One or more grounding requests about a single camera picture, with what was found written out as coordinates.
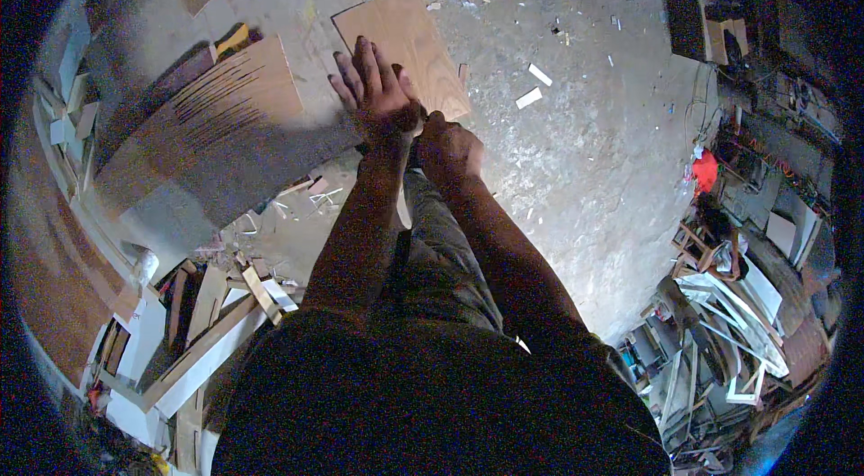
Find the yellow tool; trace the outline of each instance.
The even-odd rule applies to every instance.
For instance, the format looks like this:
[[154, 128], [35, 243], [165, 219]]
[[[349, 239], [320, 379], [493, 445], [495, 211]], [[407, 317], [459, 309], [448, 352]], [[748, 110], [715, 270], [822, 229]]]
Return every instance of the yellow tool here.
[[216, 45], [216, 58], [219, 59], [222, 53], [229, 49], [239, 50], [242, 43], [249, 39], [249, 27], [245, 22], [237, 28], [237, 31], [231, 34], [231, 37]]

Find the person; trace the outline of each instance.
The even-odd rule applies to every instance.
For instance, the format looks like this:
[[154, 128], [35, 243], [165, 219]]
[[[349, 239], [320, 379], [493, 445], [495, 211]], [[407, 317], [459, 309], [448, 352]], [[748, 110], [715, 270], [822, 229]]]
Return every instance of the person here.
[[486, 187], [481, 141], [432, 112], [409, 162], [409, 75], [363, 37], [335, 60], [368, 149], [301, 308], [246, 360], [212, 473], [669, 473], [610, 347]]

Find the hand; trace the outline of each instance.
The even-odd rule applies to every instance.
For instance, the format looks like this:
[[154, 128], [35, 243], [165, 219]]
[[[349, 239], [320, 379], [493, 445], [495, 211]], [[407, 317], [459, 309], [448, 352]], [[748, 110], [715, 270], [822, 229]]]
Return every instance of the hand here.
[[483, 143], [456, 122], [448, 123], [440, 111], [429, 114], [417, 147], [423, 172], [442, 193], [482, 181]]
[[333, 58], [341, 76], [330, 75], [330, 86], [370, 148], [409, 144], [425, 110], [405, 69], [391, 65], [375, 43], [362, 36], [352, 59], [339, 52]]

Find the gray pants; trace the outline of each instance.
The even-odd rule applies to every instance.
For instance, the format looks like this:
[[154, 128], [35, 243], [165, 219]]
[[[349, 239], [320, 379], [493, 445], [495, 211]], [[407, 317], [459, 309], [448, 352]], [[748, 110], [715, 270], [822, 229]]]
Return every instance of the gray pants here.
[[403, 185], [412, 230], [408, 263], [394, 287], [401, 302], [377, 302], [370, 319], [396, 314], [503, 333], [501, 312], [477, 258], [435, 185], [419, 168], [405, 171]]

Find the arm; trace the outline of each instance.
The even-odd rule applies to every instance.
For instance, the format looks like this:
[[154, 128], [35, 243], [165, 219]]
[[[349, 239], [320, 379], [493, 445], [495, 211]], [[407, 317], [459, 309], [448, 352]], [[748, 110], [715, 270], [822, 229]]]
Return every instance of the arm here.
[[440, 112], [420, 137], [423, 171], [436, 184], [468, 238], [504, 327], [542, 352], [569, 332], [587, 332], [555, 272], [481, 179], [483, 144]]
[[351, 112], [369, 146], [357, 183], [315, 261], [304, 303], [358, 311], [383, 283], [392, 250], [396, 198], [420, 106], [407, 73], [359, 37], [353, 60], [336, 53], [340, 76], [330, 85]]

